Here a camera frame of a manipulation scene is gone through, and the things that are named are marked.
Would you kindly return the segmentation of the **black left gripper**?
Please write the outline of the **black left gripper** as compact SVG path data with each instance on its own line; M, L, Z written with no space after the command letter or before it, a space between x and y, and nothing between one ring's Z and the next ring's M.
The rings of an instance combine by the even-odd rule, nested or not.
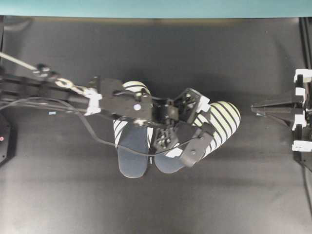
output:
M99 107L103 114L140 126L167 127L179 120L193 123L198 114L210 112L210 99L192 88L185 89L172 101L151 96L143 85L138 86L138 91L127 90L117 79L95 77L90 84L102 95ZM152 154L169 154L179 145L174 127L153 128Z

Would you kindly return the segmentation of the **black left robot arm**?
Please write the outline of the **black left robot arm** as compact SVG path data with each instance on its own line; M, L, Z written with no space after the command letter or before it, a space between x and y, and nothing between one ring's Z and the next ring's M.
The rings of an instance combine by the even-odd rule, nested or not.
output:
M31 78L3 74L0 77L0 107L26 106L72 112L79 116L90 135L99 137L87 121L101 115L114 122L112 143L117 149L141 156L199 156L206 151L216 132L210 122L195 118L210 113L209 99L188 88L177 98L154 97L141 82L94 78L80 86L48 66L33 66L8 54L1 58L33 73Z

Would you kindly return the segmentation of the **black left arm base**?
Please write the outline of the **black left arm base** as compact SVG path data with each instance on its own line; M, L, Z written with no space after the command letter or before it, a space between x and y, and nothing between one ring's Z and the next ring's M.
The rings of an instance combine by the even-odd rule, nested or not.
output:
M2 167L9 162L16 154L17 147L17 129L8 121L8 119L0 115L0 166Z

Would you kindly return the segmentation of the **right gripper white clips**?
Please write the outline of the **right gripper white clips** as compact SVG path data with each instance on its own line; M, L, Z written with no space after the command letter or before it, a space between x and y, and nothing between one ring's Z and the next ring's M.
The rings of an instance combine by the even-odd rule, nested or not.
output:
M294 79L295 93L286 92L251 105L251 111L271 118L285 126L292 127L294 140L292 150L311 152L312 141L303 140L302 133L309 124L311 95L309 87L312 82L311 69L296 69Z

